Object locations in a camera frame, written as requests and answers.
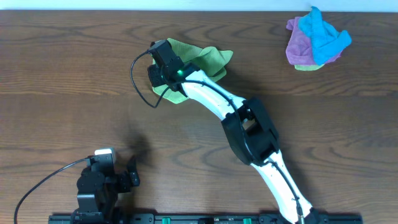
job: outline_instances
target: green cloth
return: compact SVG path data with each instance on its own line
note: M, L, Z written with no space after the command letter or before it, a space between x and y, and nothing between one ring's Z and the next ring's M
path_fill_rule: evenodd
M294 65L294 68L300 71L315 71L318 70L319 68L322 68L325 64L323 65Z
M217 82L226 75L224 66L231 60L233 54L232 50L217 50L216 47L201 49L200 47L185 44L171 38L167 40L170 42L175 54L180 56L184 63L192 62L198 65L214 82ZM161 95L166 88L167 85L162 85L153 89L156 94ZM175 104L188 99L180 92L174 92L172 90L167 90L163 98Z

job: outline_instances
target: pile of cloths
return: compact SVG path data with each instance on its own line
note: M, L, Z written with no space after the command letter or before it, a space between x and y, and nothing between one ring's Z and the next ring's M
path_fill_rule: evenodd
M334 62L351 44L348 32L338 32L323 21L321 11L314 6L308 15L287 21L286 29L293 31L286 48L287 60L301 71L318 70Z

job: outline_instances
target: black wire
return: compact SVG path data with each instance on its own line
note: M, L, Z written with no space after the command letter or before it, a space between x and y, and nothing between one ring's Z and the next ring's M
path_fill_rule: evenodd
M138 90L137 85L136 85L136 83L134 82L134 79L132 78L132 69L133 69L134 65L136 64L137 60L138 60L139 58L141 58L142 56L144 56L145 54L148 54L148 53L149 53L148 51L145 51L144 53L138 55L138 57L136 57L136 59L134 59L134 61L132 61L131 68L130 68L130 79L131 79L132 85L133 85L134 88L136 89L136 91L137 91L138 95L141 97L141 99L144 100L144 102L145 102L146 104L148 104L150 107L156 108L156 107L159 105L159 103L160 103L160 101L162 100L162 98L163 98L163 96L165 95L165 93L167 92L167 90L170 89L170 87L167 87L167 88L163 91L163 93L160 95L160 97L159 97L159 99L157 100L156 104L155 104L155 105L152 105L152 104L150 104L150 103L144 98L144 96L143 96L143 95L141 94L141 92Z
M77 211L79 211L79 208L76 208L75 211L73 211L72 215L70 216L69 224L74 224Z
M300 215L300 216L303 215L303 210L302 210L301 205L300 205L300 202L299 202L300 197L297 196L296 191L293 189L292 184L291 184L290 181L287 179L286 175L282 172L282 170L281 170L280 167L278 166L278 163L276 163L276 162L274 162L274 161L267 161L267 162L266 162L266 165L267 165L267 163L271 163L271 164L278 170L278 172L281 174L281 176L282 176L283 179L285 180L287 186L289 187L290 191L292 192L293 197L294 197L294 200L296 201L297 214Z
M136 89L138 95L142 98L142 100L144 100L144 102L147 103L147 104L148 104L149 106L151 106L152 108L156 108L156 107L159 105L159 103L160 103L161 99L163 98L164 94L166 93L167 90L169 90L170 87L167 87L167 88L163 91L163 93L160 95L159 99L157 100L157 103L156 103L155 106L152 105L152 104L150 104L150 103L143 97L143 95L139 92L139 90L137 89L137 86L136 86L136 84L134 83L134 80L133 80L133 78L132 78L132 68L133 68L134 64L136 63L136 61L137 61L140 57L142 57L143 55L145 55L145 54L148 54L148 51L146 51L146 52L140 54L140 55L132 62L132 64L131 64L131 69L130 69L131 83L132 83L132 85L134 86L134 88ZM239 121L239 122L241 121L241 118L240 118L239 113L238 113L238 109L237 109L236 105L234 104L233 100L230 99L228 96L226 96L223 92L219 91L219 89L215 88L214 86L212 86L212 85L210 85L210 84L208 84L208 83L206 83L206 82L201 82L201 81L196 81L196 80L184 80L184 81L180 81L180 82L175 82L175 83L173 83L172 85L179 85L179 84L183 84L183 83L196 83L196 84L201 84L201 85L207 86L208 88L211 88L213 91L215 91L215 92L218 93L220 96L222 96L222 97L232 106L232 109L234 110L234 114L236 115L238 121ZM240 122L240 124L241 124L241 125L240 125L240 128L241 128L242 134L244 134L244 129L243 129L242 122ZM243 140L244 140L245 146L247 146L247 144L246 144L246 138L243 137ZM303 211L302 211L302 208L301 208L301 205L300 205L300 202L299 202L299 199L300 199L300 198L297 196L295 190L294 190L293 187L292 187L292 184L291 184L291 183L289 182L289 180L286 178L285 174L282 172L282 170L280 169L280 167L278 166L278 164L277 164L276 162L271 162L271 161L268 161L268 162L270 162L270 163L278 170L278 172L281 174L281 176L283 177L283 179L286 181L286 184L289 186L290 191L292 191L292 194L293 194L293 196L294 196L294 200L296 201L296 205L297 205L297 206L296 206L296 207L297 207L297 214L298 214L298 215L303 215Z
M21 204L23 203L23 201L25 200L25 198L26 198L30 193L32 193L38 186L40 186L41 184L43 184L43 183L44 183L46 180L48 180L50 177L54 176L55 174L58 174L59 172L65 170L65 169L67 169L67 168L69 168L69 167L71 167L71 166L74 166L74 165L78 164L79 162L83 162L83 161L86 160L86 159L87 159L87 158L79 159L78 161L72 162L71 164L62 167L61 169L59 169L59 170L53 172L52 174L48 175L46 178L44 178L44 179L41 180L39 183L37 183L34 187L32 187L32 188L19 200L18 205L17 205L17 207L15 208L15 212L14 212L14 224L18 224L18 222L17 222L17 216L18 216L19 207L21 206Z

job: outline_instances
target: blue cloth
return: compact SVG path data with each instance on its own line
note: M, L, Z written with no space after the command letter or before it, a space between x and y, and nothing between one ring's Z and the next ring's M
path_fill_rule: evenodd
M351 44L347 30L338 32L322 20L321 11L314 6L308 15L298 21L298 28L311 39L313 60L317 65L324 64Z

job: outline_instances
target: black bracket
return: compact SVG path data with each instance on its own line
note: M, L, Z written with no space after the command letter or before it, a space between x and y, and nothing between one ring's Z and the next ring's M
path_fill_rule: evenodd
M265 159L279 151L279 134L259 99L243 101L238 113L240 119L234 113L228 113L221 121L229 145L244 164L263 166ZM254 123L242 133L242 123L253 120Z
M148 77L152 87L166 84L172 91L179 91L185 95L181 85L174 83L184 81L187 76L199 71L200 68L193 63L184 64L167 40L151 43L148 52L155 60L155 64L148 67Z
M116 174L112 154L87 159L87 166L77 181L79 223L106 223L114 217L118 193L131 191L140 184L136 160L132 157L127 171Z

